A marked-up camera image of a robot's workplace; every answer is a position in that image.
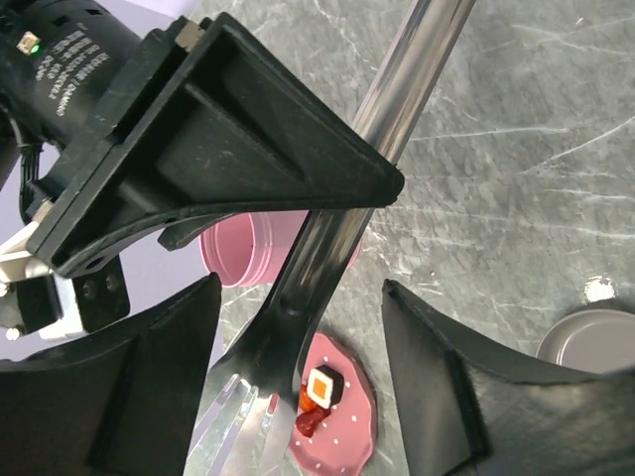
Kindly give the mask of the sushi roll piece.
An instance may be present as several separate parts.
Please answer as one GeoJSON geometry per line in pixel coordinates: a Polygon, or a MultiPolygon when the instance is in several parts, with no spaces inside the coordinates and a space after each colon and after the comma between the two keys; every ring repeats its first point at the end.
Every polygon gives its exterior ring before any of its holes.
{"type": "Polygon", "coordinates": [[[328,410],[341,401],[344,384],[342,374],[327,365],[321,365],[310,370],[307,393],[319,407],[328,410]]]}

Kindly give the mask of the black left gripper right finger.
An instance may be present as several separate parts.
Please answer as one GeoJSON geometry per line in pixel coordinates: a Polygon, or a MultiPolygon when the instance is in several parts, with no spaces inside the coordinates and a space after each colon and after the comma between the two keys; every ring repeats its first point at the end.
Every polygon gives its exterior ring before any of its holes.
{"type": "Polygon", "coordinates": [[[402,284],[381,312],[413,475],[630,475],[634,372],[592,374],[523,354],[402,284]]]}

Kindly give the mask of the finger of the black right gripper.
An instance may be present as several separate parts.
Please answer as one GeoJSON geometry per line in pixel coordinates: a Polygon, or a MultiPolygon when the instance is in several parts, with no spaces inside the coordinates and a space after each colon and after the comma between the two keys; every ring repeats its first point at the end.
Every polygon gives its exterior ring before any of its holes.
{"type": "Polygon", "coordinates": [[[112,148],[73,176],[28,240],[62,276],[158,233],[185,247],[228,216],[376,208],[403,175],[222,13],[179,19],[136,48],[110,88],[112,148]]]}

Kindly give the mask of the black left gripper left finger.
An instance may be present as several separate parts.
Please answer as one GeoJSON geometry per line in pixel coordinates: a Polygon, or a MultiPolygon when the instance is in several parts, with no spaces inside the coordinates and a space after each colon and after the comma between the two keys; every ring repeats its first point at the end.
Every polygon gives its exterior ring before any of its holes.
{"type": "Polygon", "coordinates": [[[1,364],[5,475],[184,472],[221,305],[217,275],[1,364]]]}

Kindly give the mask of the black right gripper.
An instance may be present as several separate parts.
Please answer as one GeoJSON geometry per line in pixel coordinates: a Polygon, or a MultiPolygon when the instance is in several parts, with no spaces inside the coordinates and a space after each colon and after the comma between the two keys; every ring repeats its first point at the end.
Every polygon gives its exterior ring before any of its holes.
{"type": "Polygon", "coordinates": [[[103,102],[140,42],[96,1],[2,2],[1,110],[22,152],[22,196],[59,197],[107,156],[103,102]]]}

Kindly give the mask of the red sausage piece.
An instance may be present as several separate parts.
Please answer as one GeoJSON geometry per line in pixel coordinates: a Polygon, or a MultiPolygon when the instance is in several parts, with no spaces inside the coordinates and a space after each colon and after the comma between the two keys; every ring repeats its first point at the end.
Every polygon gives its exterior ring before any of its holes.
{"type": "Polygon", "coordinates": [[[306,438],[313,437],[318,426],[331,414],[331,409],[324,409],[311,399],[306,385],[301,386],[299,408],[301,412],[296,418],[295,426],[306,438]]]}

